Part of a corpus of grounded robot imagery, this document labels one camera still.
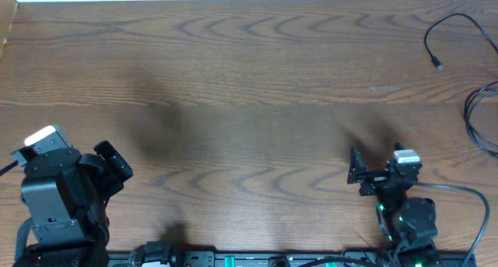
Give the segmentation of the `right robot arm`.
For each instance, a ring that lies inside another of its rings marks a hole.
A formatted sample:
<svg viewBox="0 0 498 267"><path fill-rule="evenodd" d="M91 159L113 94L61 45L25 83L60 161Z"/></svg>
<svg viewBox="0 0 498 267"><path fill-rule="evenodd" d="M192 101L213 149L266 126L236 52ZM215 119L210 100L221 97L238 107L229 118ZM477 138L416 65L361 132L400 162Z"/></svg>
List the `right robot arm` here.
<svg viewBox="0 0 498 267"><path fill-rule="evenodd" d="M377 197L377 219L391 247L376 258L379 266L441 266L433 239L437 235L435 204L430 198L407 196L422 168L413 149L395 144L383 170L368 170L356 148L350 150L348 184L359 184L359 194Z"/></svg>

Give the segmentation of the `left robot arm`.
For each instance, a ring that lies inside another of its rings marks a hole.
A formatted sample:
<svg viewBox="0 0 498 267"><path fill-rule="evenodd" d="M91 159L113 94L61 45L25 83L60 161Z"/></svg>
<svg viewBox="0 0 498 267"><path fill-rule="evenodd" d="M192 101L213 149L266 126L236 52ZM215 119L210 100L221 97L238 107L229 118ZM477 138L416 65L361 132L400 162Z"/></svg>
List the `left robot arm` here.
<svg viewBox="0 0 498 267"><path fill-rule="evenodd" d="M102 141L93 153L26 146L13 156L24 168L21 200L30 212L18 230L15 264L108 265L107 203L133 175L122 155Z"/></svg>

